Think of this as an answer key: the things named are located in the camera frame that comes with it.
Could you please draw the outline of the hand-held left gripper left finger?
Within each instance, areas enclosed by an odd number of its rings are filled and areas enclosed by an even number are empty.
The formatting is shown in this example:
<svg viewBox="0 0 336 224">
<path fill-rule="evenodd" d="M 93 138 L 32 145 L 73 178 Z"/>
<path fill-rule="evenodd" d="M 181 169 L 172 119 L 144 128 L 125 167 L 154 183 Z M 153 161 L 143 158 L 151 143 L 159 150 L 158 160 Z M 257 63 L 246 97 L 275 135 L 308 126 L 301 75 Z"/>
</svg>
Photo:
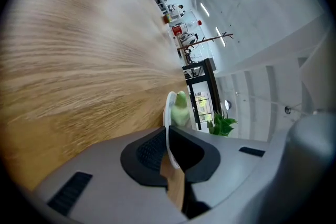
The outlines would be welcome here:
<svg viewBox="0 0 336 224">
<path fill-rule="evenodd" d="M 54 223 L 183 223 L 160 173 L 166 129 L 89 146 L 49 174 L 34 194 Z"/>
</svg>

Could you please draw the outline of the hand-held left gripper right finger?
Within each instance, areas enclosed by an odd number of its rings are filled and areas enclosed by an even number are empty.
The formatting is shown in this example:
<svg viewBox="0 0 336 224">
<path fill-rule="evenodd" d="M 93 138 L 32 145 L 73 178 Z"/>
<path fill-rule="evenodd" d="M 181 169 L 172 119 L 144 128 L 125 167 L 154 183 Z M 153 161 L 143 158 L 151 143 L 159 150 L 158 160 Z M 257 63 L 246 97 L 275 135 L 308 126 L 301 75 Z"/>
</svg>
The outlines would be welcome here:
<svg viewBox="0 0 336 224">
<path fill-rule="evenodd" d="M 169 140 L 185 174 L 188 219 L 257 219 L 279 167 L 279 134 L 261 142 L 172 126 Z"/>
</svg>

